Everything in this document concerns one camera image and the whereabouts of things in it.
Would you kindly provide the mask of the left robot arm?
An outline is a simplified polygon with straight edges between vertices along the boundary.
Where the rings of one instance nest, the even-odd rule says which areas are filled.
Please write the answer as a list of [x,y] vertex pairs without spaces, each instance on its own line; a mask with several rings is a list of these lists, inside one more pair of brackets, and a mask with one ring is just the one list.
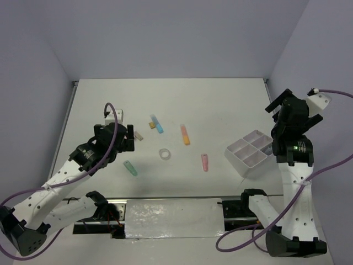
[[74,203],[58,204],[78,185],[115,161],[117,154],[135,150],[133,125],[95,125],[94,136],[79,145],[61,169],[21,203],[1,204],[1,231],[26,260],[50,234],[86,218],[118,219],[119,211],[103,195],[92,191]]

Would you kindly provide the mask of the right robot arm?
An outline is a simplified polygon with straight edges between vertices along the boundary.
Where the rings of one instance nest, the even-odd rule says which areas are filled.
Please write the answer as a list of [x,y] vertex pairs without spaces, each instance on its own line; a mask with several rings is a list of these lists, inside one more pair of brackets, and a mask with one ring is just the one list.
[[320,239],[313,216],[311,181],[314,169],[312,142],[305,133],[321,122],[319,114],[309,115],[309,105],[286,89],[267,112],[279,107],[273,115],[272,152],[281,173],[287,212],[279,214],[261,189],[246,189],[241,194],[240,211],[256,215],[266,229],[266,248],[272,257],[314,257],[327,252]]

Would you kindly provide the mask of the green correction tape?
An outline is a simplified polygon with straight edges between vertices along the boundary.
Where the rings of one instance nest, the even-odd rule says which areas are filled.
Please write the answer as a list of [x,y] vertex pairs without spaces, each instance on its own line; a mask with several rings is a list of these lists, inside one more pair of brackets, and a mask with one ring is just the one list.
[[138,172],[130,161],[124,161],[123,165],[133,176],[138,176]]

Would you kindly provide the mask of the clear tape roll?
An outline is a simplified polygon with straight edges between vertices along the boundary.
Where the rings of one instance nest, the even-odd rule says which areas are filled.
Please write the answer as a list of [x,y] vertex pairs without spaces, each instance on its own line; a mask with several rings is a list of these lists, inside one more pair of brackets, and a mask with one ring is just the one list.
[[159,156],[163,160],[169,160],[171,158],[171,153],[168,149],[160,149]]

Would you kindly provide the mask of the pink correction tape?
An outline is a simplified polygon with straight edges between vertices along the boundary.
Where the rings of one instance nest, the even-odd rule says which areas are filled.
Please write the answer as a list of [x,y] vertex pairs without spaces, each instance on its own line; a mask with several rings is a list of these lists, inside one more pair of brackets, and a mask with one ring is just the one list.
[[201,155],[201,160],[202,160],[202,168],[204,172],[208,171],[208,155],[206,153],[203,153]]

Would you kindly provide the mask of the blue pen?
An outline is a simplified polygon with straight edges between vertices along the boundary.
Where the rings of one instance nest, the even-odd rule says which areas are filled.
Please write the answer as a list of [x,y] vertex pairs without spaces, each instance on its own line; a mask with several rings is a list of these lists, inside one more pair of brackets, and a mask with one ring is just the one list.
[[267,146],[267,147],[261,149],[261,151],[262,151],[264,154],[266,154],[267,156],[270,156],[270,155],[273,154],[273,152],[272,152],[272,147],[271,147],[271,146]]

